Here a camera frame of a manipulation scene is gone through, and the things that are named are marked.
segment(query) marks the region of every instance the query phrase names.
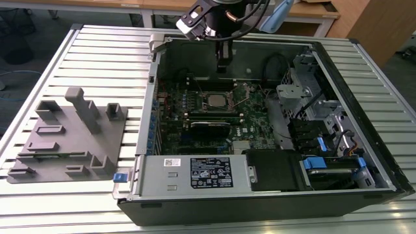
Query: black cable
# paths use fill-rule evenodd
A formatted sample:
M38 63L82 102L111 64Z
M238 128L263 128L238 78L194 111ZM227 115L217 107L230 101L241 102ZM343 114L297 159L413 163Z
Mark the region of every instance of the black cable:
M286 69L290 69L290 63L287 62L286 57L282 54L279 54L278 52L271 53L269 56L265 57L263 62L262 62L262 69L261 69L261 80L262 81L266 81L266 66L267 66L267 63L270 62L270 59L273 57L282 58L283 62L286 63Z
M307 102L307 104L306 104L302 108L299 108L298 112L297 112L295 115L294 115L294 118L298 117L299 113L301 113L302 111L305 111L305 109L307 109L307 107L315 102L315 100L318 99L318 97L319 97L322 94L323 94L323 90L321 89L321 90L318 91L318 93L314 95L314 97L311 97L311 99L310 99L310 101Z
M287 136L283 136L283 135L281 135L279 133L277 133L277 135L281 136L281 137L283 137L283 138L286 138L286 139L293 140L293 138L290 138L290 137L287 137Z
M259 23L261 18L262 18L263 14L265 14L265 11L266 11L267 4L269 4L269 3L270 3L270 0L265 0L263 9L262 9L262 11L261 11L261 13L259 13L257 22L249 27L247 30L245 30L245 32L242 32L242 33L239 33L239 34L237 34L237 35L234 35L234 36L225 37L225 38L214 38L214 37L207 37L206 35L202 35L202 36L201 36L202 39L203 39L203 40L210 40L210 41L221 42L221 41L233 40L233 39L237 39L237 38L245 36L245 35L255 28L257 24Z
M335 146L333 148L333 153L331 153L331 157L335 157L337 156L337 152L338 152L338 145L339 145L339 141L342 140L342 136L345 135L345 133L350 132L349 129L345 129L341 133L339 133L339 136L337 138L337 143L335 143Z
M241 18L237 18L235 20L233 20L235 23L239 23L242 21L245 21L254 13L255 11L258 10L259 6L261 6L261 3L262 3L262 0L258 0L253 10L245 15L242 16Z

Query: blue latch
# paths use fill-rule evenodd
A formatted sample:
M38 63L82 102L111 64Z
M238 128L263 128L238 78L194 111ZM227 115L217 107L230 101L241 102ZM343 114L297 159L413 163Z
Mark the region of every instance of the blue latch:
M307 157L303 160L305 169L322 169L326 168L325 160L322 157Z
M126 183L127 182L127 174L125 173L115 173L111 177L111 181L114 183Z
M361 168L366 166L365 160L361 157L358 158L358 165Z
M317 138L317 142L319 144L319 149L322 150L322 152L327 151L323 139L321 137Z

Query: metal slatted table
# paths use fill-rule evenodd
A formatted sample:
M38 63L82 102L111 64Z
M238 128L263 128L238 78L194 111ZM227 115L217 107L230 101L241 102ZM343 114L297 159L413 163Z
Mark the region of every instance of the metal slatted table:
M39 100L67 104L67 86L83 88L97 106L117 102L129 108L118 168L130 167L150 60L151 33L175 30L85 25L71 29L51 58L22 108L0 141L0 233L416 233L416 195L371 205L335 218L195 226L137 227L111 198L111 181L7 184L7 169L35 123ZM410 183L416 184L416 115L367 54L346 39L277 35L267 39L318 40L341 72L378 134ZM127 184L118 190L126 192Z

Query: warning label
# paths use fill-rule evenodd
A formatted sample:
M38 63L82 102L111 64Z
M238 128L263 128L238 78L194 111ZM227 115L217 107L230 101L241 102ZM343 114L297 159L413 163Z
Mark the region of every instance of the warning label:
M193 189L231 188L229 157L190 158L190 186Z

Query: chip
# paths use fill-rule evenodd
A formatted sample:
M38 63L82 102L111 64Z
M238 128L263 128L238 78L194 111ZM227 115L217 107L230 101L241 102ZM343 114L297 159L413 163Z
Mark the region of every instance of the chip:
M209 95L207 104L210 106L223 107L226 104L225 97L222 95Z

